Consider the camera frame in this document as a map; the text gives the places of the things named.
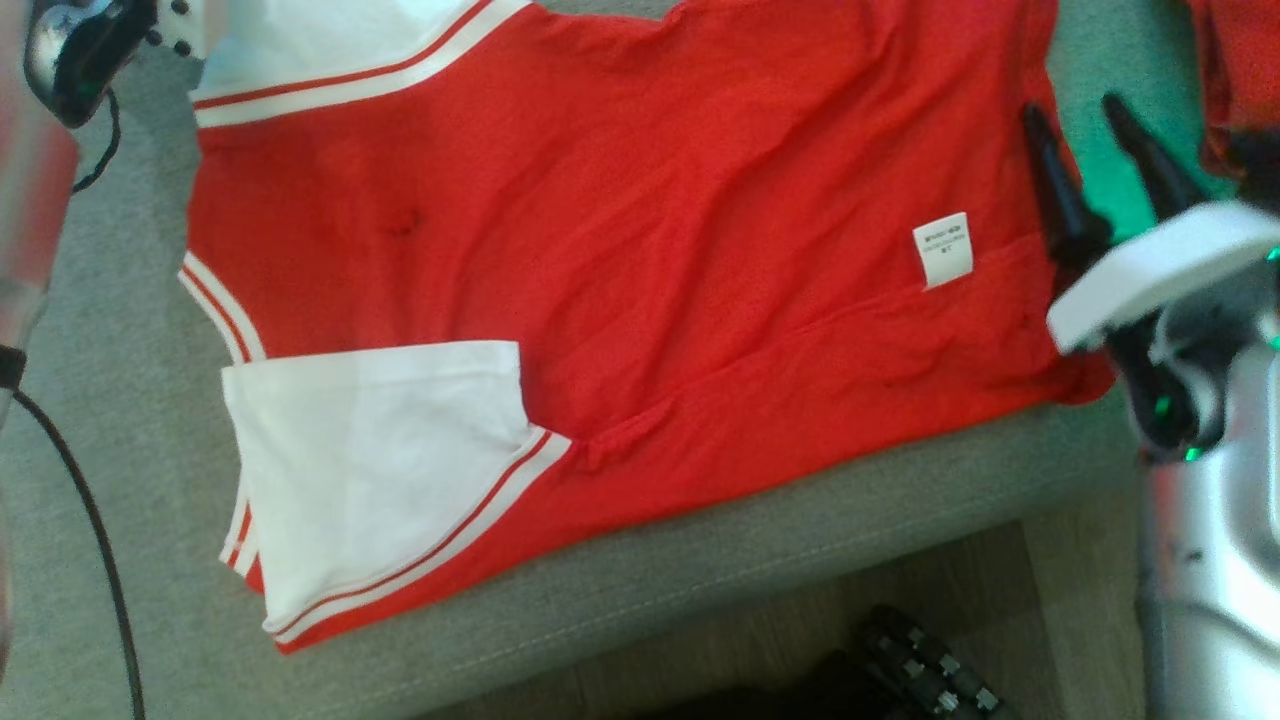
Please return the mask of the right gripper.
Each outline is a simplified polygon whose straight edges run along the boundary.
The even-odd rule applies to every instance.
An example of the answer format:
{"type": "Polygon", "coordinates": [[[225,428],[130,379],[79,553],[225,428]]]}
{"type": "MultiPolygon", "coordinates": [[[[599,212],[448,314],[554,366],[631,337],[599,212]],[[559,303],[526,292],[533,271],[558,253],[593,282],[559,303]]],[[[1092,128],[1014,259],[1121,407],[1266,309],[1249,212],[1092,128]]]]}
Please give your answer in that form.
{"type": "Polygon", "coordinates": [[[1265,260],[1279,240],[1276,215],[1239,200],[1207,202],[1204,188],[1120,94],[1107,92],[1101,105],[1117,146],[1140,176],[1155,217],[1171,219],[1111,249],[1114,227],[1087,202],[1048,115],[1034,102],[1023,106],[1021,128],[1050,260],[1062,278],[1080,277],[1047,314],[1062,355],[1098,348],[1106,332],[1265,260]]]}

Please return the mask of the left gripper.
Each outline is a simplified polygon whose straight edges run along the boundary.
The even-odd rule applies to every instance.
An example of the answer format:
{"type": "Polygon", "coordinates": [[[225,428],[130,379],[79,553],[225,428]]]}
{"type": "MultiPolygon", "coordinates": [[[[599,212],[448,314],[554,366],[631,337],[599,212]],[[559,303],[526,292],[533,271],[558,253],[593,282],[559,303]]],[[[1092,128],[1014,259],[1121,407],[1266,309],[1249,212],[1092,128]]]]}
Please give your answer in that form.
{"type": "Polygon", "coordinates": [[[218,1],[156,1],[148,44],[178,56],[207,58],[218,42],[218,1]]]}

